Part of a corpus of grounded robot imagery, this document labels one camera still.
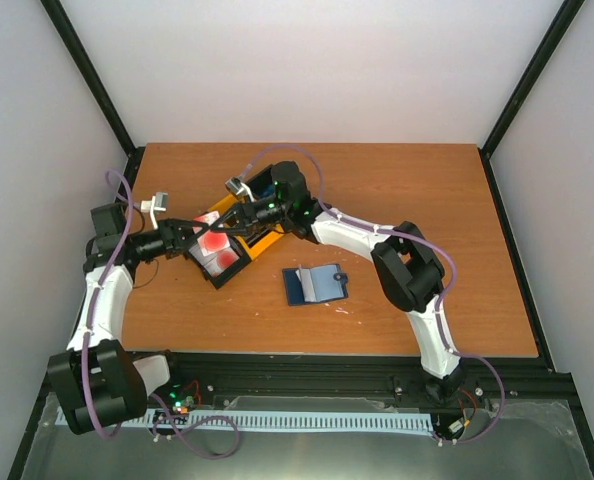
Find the white red credit card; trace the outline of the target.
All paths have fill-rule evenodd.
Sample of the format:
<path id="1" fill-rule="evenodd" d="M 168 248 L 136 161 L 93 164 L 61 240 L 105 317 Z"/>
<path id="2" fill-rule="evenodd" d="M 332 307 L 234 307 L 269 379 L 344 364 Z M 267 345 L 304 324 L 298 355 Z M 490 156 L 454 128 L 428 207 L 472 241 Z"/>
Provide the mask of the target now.
<path id="1" fill-rule="evenodd" d="M 218 211 L 209 211 L 195 218 L 196 222 L 212 225 L 220 218 Z M 204 257 L 217 254 L 230 246 L 228 236 L 225 233 L 206 231 L 197 240 L 199 251 Z"/>

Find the blue leather card holder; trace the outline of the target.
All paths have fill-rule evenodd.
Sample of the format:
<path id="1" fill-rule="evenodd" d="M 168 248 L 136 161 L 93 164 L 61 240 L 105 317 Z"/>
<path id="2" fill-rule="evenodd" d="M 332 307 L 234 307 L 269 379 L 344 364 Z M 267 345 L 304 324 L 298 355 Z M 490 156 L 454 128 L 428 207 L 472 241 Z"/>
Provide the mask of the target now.
<path id="1" fill-rule="evenodd" d="M 348 275 L 339 264 L 287 268 L 282 278 L 291 307 L 326 304 L 348 297 Z"/>

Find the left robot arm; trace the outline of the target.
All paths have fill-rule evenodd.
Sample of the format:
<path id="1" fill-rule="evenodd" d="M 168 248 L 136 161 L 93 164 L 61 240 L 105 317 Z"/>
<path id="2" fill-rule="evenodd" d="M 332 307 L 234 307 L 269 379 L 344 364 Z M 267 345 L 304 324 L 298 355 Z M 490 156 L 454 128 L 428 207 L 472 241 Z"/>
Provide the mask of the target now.
<path id="1" fill-rule="evenodd" d="M 95 237 L 83 266 L 86 294 L 80 316 L 66 350 L 48 362 L 48 379 L 76 435 L 95 431 L 109 438 L 110 427 L 145 414 L 152 393 L 170 403 L 185 390 L 185 378 L 170 368 L 167 354 L 133 359 L 121 334 L 137 267 L 186 253 L 209 226 L 169 218 L 133 233 L 130 215 L 119 203 L 92 210 Z"/>

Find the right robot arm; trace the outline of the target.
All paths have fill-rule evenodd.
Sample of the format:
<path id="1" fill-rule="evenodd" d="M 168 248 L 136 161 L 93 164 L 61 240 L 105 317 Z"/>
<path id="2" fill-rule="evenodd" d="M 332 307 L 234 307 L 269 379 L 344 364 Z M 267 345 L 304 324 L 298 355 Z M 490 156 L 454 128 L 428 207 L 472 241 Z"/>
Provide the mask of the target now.
<path id="1" fill-rule="evenodd" d="M 271 165 L 269 175 L 267 197 L 255 197 L 242 177 L 227 181 L 226 188 L 236 201 L 221 215 L 221 231 L 248 235 L 280 226 L 300 239 L 370 261 L 385 297 L 411 324 L 428 399 L 436 405 L 450 401 L 465 374 L 443 307 L 445 270 L 417 226 L 410 222 L 380 226 L 324 203 L 320 196 L 312 196 L 293 161 Z"/>

